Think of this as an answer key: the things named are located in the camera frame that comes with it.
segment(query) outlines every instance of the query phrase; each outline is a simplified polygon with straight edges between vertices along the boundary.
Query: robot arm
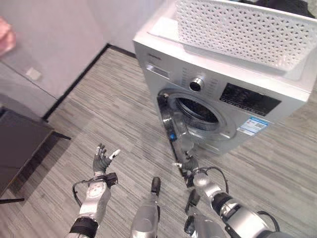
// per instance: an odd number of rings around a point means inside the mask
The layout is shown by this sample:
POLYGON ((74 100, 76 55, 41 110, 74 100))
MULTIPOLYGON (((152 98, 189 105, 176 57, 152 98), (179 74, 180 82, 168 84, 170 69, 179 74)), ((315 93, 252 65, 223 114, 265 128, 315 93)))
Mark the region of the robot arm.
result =
POLYGON ((224 237, 216 224, 212 224, 212 221, 207 223, 207 218, 200 219, 204 215, 200 213, 196 205, 202 195, 207 198, 211 208, 221 217, 225 223, 225 230, 232 238, 292 238, 290 235, 280 232, 279 227, 276 232, 270 231, 257 213, 231 197, 227 188, 227 192, 223 191, 205 171, 200 172, 199 169, 196 169, 197 162, 191 161, 175 165, 195 172, 192 173, 195 189, 192 191, 185 209, 186 214, 189 215, 185 232, 195 233, 198 238, 224 237))
POLYGON ((99 144, 93 161, 94 177, 88 182, 89 187, 83 204, 79 199, 76 200, 81 208, 66 238, 94 238, 104 218, 107 203, 111 198, 110 188, 118 182, 115 173, 106 175, 106 169, 120 150, 116 150, 109 157, 105 152, 105 146, 99 144))

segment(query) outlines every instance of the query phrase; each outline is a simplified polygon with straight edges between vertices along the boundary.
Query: wood-grain floor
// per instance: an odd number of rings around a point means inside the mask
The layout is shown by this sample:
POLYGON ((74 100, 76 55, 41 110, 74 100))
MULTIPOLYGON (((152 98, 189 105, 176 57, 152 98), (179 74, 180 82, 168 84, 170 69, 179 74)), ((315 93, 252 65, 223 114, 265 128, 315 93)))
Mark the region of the wood-grain floor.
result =
MULTIPOLYGON (((294 237, 317 237, 317 93, 280 124, 223 156, 196 151, 202 166, 217 165, 229 179, 230 193, 255 210, 273 214, 294 237)), ((92 176, 95 146, 120 148, 109 172, 119 184, 112 190, 98 238, 126 238, 133 216, 161 177, 159 238, 186 237, 184 206, 189 190, 179 172, 137 60, 112 49, 50 117, 59 140, 26 178, 21 175, 3 198, 26 201, 0 206, 0 237, 64 237, 79 208, 72 198, 76 181, 92 176)), ((219 174, 211 176, 223 185, 219 174)), ((84 185, 79 196, 84 197, 84 185)), ((220 219, 201 202, 199 207, 220 219)))

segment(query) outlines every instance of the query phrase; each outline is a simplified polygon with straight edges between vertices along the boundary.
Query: laundry basket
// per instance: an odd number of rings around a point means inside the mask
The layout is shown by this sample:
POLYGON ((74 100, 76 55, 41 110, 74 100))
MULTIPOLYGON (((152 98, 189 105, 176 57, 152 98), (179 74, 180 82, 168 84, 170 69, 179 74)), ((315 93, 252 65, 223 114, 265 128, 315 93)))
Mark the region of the laundry basket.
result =
POLYGON ((180 42, 288 71, 317 46, 317 20, 227 0, 178 0, 180 42))

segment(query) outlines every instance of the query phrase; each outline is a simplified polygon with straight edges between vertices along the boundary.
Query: black baseboard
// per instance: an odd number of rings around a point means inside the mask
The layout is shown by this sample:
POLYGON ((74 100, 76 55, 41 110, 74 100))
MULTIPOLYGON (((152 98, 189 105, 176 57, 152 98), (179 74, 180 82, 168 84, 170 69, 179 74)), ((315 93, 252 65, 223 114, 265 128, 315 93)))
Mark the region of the black baseboard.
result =
POLYGON ((99 60, 104 52, 110 47, 110 44, 106 44, 105 47, 96 55, 96 57, 90 62, 90 64, 83 70, 83 72, 78 76, 78 78, 71 84, 71 86, 65 91, 65 93, 54 103, 54 105, 45 113, 42 117, 43 120, 48 120, 50 115, 56 110, 56 108, 64 101, 68 94, 76 87, 76 85, 82 80, 85 74, 94 66, 94 64, 99 60))
POLYGON ((78 76, 78 78, 71 84, 71 86, 66 90, 66 92, 54 103, 54 105, 47 111, 47 113, 45 113, 45 115, 42 117, 43 120, 47 121, 49 119, 50 115, 64 101, 64 99, 68 96, 68 94, 76 87, 76 85, 80 82, 80 80, 82 80, 82 78, 85 76, 85 74, 94 66, 94 64, 99 60, 99 58, 103 55, 104 52, 106 52, 106 50, 108 48, 111 48, 115 51, 123 53, 127 56, 136 58, 134 53, 131 53, 127 50, 124 50, 120 47, 113 46, 111 44, 106 44, 105 47, 96 55, 96 57, 90 62, 90 64, 78 76))
POLYGON ((120 53, 123 53, 123 54, 125 54, 125 55, 127 55, 127 56, 136 58, 136 55, 135 55, 134 53, 129 52, 129 51, 127 51, 127 50, 125 50, 125 49, 123 49, 123 48, 120 48, 120 47, 118 47, 118 46, 110 45, 110 49, 113 49, 113 50, 115 50, 115 51, 118 51, 118 52, 120 52, 120 53))

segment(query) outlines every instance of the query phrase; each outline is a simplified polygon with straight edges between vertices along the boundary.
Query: white wall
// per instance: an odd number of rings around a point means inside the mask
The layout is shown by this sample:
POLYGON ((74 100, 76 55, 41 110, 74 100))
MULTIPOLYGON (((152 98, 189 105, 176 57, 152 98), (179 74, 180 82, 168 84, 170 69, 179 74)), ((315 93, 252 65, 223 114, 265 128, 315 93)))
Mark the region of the white wall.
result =
POLYGON ((104 36, 112 45, 134 53, 132 39, 164 0, 89 0, 104 36))
POLYGON ((43 77, 39 87, 59 98, 109 41, 86 0, 2 0, 0 15, 13 26, 17 46, 0 61, 25 75, 43 77))
POLYGON ((16 47, 0 58, 2 68, 8 66, 6 73, 0 68, 0 93, 7 92, 43 116, 106 43, 134 52, 135 33, 162 2, 0 1, 0 16, 13 26, 17 36, 16 47), (42 74, 38 81, 26 75, 31 67, 42 74))
POLYGON ((56 102, 54 97, 3 63, 0 63, 0 94, 26 105, 40 117, 56 102))

